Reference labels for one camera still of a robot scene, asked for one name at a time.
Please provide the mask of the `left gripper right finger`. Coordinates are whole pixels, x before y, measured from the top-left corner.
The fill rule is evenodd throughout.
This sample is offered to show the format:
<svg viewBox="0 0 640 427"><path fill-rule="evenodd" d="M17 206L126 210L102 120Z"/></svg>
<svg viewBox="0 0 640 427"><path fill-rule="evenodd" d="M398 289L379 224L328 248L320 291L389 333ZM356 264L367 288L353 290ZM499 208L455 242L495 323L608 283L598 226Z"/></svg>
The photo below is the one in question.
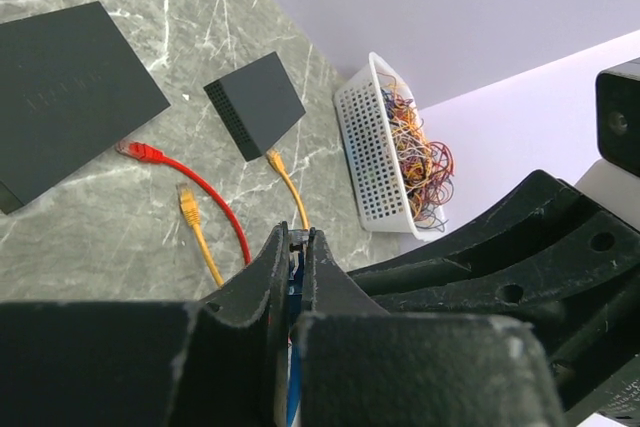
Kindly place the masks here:
<svg viewBox="0 0 640 427"><path fill-rule="evenodd" d="M531 327L500 315L391 314L310 234L300 356L304 426L562 426Z"/></svg>

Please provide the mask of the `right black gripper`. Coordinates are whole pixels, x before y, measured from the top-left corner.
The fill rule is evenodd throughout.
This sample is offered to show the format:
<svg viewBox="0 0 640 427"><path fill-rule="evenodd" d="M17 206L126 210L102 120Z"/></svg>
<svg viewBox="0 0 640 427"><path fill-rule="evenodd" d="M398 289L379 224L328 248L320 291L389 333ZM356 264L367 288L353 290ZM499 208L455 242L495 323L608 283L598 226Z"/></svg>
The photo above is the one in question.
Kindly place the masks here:
<svg viewBox="0 0 640 427"><path fill-rule="evenodd" d="M369 296L481 279L547 248L547 353L567 417L639 419L639 230L543 170L457 230L348 276Z"/></svg>

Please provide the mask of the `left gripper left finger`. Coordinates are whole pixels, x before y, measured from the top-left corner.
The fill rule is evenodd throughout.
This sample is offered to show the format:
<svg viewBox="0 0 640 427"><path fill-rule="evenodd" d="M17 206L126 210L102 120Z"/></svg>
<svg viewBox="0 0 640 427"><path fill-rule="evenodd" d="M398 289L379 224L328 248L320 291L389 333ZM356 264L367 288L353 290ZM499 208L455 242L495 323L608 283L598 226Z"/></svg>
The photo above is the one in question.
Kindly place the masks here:
<svg viewBox="0 0 640 427"><path fill-rule="evenodd" d="M289 236L197 301L5 302L5 426L282 426Z"/></svg>

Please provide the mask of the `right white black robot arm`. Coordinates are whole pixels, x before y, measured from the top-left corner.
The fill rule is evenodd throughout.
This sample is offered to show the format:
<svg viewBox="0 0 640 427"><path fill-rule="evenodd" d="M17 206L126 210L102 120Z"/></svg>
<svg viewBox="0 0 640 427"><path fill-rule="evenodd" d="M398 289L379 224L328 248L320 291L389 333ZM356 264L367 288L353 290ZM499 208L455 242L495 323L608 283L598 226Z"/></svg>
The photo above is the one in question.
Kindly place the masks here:
<svg viewBox="0 0 640 427"><path fill-rule="evenodd" d="M599 159L575 184L537 170L443 238L352 272L390 312L530 324L568 420L639 422L639 63L595 80Z"/></svg>

